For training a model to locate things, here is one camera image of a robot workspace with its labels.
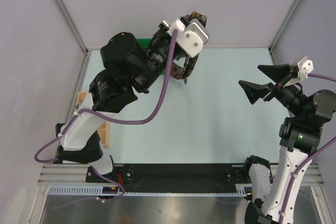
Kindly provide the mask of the orange grey patterned tie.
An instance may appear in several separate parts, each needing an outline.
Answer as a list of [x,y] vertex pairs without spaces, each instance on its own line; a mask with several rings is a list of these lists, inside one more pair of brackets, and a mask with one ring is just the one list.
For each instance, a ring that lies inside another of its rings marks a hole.
[[[186,18],[188,21],[191,21],[192,19],[197,19],[204,27],[206,27],[207,23],[207,17],[198,13],[198,12],[192,12],[189,15],[186,15]],[[176,80],[183,80],[184,84],[187,84],[188,77],[192,74],[195,65],[197,63],[199,55],[196,55],[195,57],[191,58],[190,56],[185,57],[184,66],[181,67],[177,65],[176,63],[172,63],[170,76]]]

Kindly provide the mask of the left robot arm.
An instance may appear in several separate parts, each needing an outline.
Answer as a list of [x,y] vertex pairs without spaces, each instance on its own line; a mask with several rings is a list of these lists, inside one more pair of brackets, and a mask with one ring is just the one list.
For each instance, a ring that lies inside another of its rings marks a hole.
[[[82,104],[58,133],[60,161],[89,164],[105,182],[115,178],[116,169],[111,156],[104,155],[98,128],[103,122],[141,125],[153,120],[167,90],[173,60],[182,54],[177,44],[179,30],[160,26],[143,48],[129,32],[114,35],[100,49],[104,69],[89,85]],[[147,94],[150,86],[164,73],[162,91],[153,112],[141,120],[118,120],[113,115],[135,102],[137,93]]]

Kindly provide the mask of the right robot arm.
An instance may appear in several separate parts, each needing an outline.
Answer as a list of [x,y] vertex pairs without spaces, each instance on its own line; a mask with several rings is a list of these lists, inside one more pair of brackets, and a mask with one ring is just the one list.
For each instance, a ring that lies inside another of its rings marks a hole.
[[270,163],[258,156],[246,158],[242,176],[252,185],[245,223],[293,223],[298,192],[314,157],[333,141],[319,148],[322,127],[335,113],[335,92],[319,90],[306,96],[301,81],[313,70],[311,61],[284,65],[259,65],[272,82],[256,84],[239,81],[251,104],[258,99],[277,99],[292,117],[285,118],[279,131],[279,162],[275,177]]

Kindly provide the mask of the green plastic bin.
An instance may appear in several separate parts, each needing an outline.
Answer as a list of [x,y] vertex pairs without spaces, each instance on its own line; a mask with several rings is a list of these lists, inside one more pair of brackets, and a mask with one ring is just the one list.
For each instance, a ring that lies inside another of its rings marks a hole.
[[137,41],[140,45],[140,47],[144,50],[146,50],[151,42],[151,38],[137,38]]

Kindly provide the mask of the wooden compartment box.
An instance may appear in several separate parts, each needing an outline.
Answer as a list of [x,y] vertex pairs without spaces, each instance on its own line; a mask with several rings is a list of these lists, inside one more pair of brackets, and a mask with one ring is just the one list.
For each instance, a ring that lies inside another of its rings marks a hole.
[[[77,93],[76,110],[79,109],[79,107],[83,103],[86,97],[86,94],[87,94],[86,91],[80,91]],[[110,122],[105,121],[104,123],[102,123],[97,129],[97,132],[100,137],[100,144],[102,148],[109,149],[110,148]]]

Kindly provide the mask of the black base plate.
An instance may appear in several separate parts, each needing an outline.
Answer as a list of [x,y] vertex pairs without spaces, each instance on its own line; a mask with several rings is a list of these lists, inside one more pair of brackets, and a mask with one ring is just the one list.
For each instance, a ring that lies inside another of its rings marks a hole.
[[200,187],[223,188],[250,184],[241,165],[234,164],[116,164],[106,178],[127,188]]

